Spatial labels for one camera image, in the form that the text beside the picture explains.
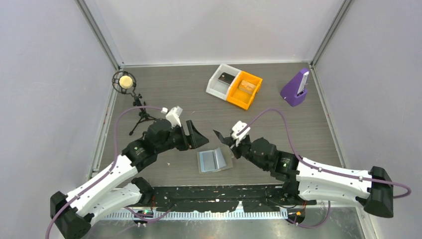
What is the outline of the beige card holder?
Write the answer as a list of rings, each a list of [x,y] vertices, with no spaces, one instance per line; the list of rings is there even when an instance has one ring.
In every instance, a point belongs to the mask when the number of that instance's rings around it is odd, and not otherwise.
[[[197,152],[199,173],[214,173],[233,167],[232,152],[228,146]]]

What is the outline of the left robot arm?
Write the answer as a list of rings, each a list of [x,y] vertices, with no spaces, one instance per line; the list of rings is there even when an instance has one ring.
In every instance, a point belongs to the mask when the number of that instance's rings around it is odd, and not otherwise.
[[[189,133],[185,134],[182,126],[172,126],[168,120],[158,119],[97,176],[67,194],[60,191],[53,194],[50,216],[62,236],[82,238],[91,227],[88,220],[94,216],[87,210],[105,193],[155,162],[158,154],[174,148],[179,151],[195,149],[209,142],[190,120],[187,129]]]

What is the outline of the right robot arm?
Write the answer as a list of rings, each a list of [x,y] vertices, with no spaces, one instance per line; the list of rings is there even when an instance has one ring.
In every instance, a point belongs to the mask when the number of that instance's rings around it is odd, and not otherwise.
[[[350,170],[317,163],[305,157],[280,151],[264,138],[251,141],[247,136],[240,143],[232,137],[218,136],[230,147],[235,158],[244,157],[263,171],[283,182],[285,200],[290,204],[325,200],[355,206],[382,218],[394,215],[393,186],[386,170]]]

